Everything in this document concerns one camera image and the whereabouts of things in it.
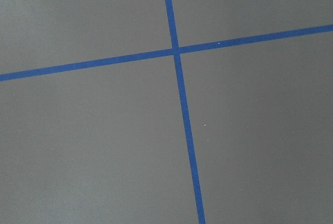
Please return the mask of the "long blue tape strip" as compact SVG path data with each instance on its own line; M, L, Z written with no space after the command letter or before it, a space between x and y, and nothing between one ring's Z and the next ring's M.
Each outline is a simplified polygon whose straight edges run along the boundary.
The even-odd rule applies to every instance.
M176 21L174 16L174 9L173 9L173 2L172 0L164 0L166 6L166 13L168 17L168 24L169 24L169 32L171 38L171 45L172 45L172 55L174 59L174 66L175 66L175 73L177 79L177 87L178 93L180 98L180 105L183 117L183 125L185 131L185 138L186 138L186 146L188 152L188 159L189 159L189 166L191 172L191 178L193 182L193 190L194 190L194 197L196 203L196 210L197 210L197 217L199 223L206 223L206 217L204 213L204 206L202 201L202 194L201 194L201 186L200 186L200 179L199 179L199 172L196 160L196 151L195 145L193 141L193 133L191 129L191 122L190 122L190 115L187 103L187 95L186 95L186 88L185 88L185 81L183 75L183 67L182 67L182 60L181 60L181 52L178 43L177 37L177 28L176 28Z

